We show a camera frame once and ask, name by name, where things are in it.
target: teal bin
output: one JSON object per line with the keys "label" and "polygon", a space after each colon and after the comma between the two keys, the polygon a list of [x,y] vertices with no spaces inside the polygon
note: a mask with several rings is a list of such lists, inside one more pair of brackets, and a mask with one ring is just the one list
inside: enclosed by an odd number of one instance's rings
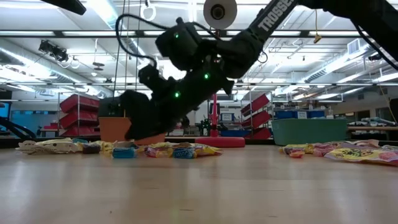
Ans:
{"label": "teal bin", "polygon": [[272,122],[275,144],[324,143],[344,141],[346,119],[279,119]]}

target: red disk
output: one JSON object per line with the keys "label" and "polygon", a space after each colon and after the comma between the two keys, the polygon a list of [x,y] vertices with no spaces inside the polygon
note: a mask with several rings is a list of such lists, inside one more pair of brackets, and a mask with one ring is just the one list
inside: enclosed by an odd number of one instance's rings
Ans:
{"label": "red disk", "polygon": [[213,147],[244,147],[246,144],[241,137],[199,137],[195,143]]}

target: orange box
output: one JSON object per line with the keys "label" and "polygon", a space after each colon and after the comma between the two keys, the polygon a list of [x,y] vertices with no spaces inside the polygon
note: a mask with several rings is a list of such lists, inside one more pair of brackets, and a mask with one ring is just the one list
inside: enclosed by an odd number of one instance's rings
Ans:
{"label": "orange box", "polygon": [[[101,140],[106,142],[125,141],[124,135],[130,128],[129,118],[98,118]],[[149,138],[134,141],[137,145],[156,144],[165,141],[166,134],[160,134]]]}

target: red pole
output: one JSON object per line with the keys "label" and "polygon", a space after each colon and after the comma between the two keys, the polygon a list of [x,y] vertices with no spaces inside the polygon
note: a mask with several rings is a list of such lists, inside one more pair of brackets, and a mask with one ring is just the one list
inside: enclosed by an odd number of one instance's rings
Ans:
{"label": "red pole", "polygon": [[211,122],[211,137],[218,137],[217,130],[217,94],[213,94],[213,121]]}

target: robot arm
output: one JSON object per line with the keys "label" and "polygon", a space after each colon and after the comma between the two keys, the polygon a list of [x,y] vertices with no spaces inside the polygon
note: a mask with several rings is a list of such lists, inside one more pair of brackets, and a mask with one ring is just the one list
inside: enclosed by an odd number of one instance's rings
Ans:
{"label": "robot arm", "polygon": [[126,139],[164,133],[218,90],[230,94],[234,82],[227,77],[241,78],[250,69],[266,40],[298,4],[351,19],[398,60],[398,45],[392,42],[398,37],[394,23],[398,12],[386,0],[272,0],[229,41],[202,40],[193,23],[178,18],[156,45],[163,57],[187,74],[181,80],[164,80],[152,65],[140,70],[139,80],[153,91],[152,99],[131,90],[121,95],[121,106],[133,124]]}

